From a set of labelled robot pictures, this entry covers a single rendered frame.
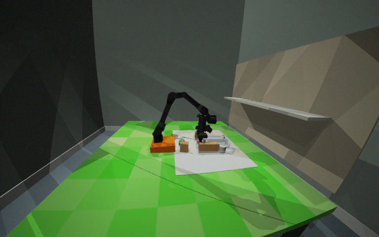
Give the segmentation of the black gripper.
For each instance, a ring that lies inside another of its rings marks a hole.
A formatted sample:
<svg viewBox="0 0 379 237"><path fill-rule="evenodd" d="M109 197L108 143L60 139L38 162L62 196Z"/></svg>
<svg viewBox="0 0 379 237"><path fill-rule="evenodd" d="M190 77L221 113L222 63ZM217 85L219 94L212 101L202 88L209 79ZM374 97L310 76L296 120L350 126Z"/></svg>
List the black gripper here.
<svg viewBox="0 0 379 237"><path fill-rule="evenodd" d="M206 124L200 124L200 123L198 123L198 125L195 127L195 129L197 130L196 133L197 133L199 142L201 142L203 138L208 138L208 135L204 133L205 127L206 127Z"/></svg>

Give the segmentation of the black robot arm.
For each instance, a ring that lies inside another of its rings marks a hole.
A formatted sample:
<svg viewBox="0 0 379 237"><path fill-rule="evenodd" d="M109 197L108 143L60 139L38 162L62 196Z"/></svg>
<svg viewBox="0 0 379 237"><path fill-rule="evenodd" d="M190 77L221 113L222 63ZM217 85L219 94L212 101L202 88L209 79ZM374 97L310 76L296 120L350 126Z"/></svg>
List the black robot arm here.
<svg viewBox="0 0 379 237"><path fill-rule="evenodd" d="M162 113L162 116L160 118L160 122L158 123L154 132L152 133L153 140L154 140L153 143L161 143L163 141L162 132L164 131L164 128L166 126L166 124L164 124L164 123L165 123L166 117L168 115L168 112L170 110L170 107L176 98L185 98L186 100L188 100L191 104L193 104L200 111L200 113L202 115L200 115L200 114L197 115L197 117L199 118L198 123L206 124L206 121L208 123L211 123L211 124L217 123L216 115L209 115L208 109L205 106L196 102L186 92L177 92L177 93L170 92L167 96L166 106L165 106L164 111ZM204 116L204 115L206 115L206 116ZM206 131L209 133L212 132L212 128L210 127L210 125L206 125L204 132L206 132Z"/></svg>

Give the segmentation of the grey cylinder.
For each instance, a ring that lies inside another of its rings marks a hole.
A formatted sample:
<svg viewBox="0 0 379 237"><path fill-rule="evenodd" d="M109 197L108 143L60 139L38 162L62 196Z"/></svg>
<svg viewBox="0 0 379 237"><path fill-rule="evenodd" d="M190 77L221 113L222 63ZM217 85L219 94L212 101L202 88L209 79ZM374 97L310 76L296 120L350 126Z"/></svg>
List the grey cylinder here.
<svg viewBox="0 0 379 237"><path fill-rule="evenodd" d="M226 145L220 143L220 145L219 145L219 151L225 151L225 150L226 150Z"/></svg>

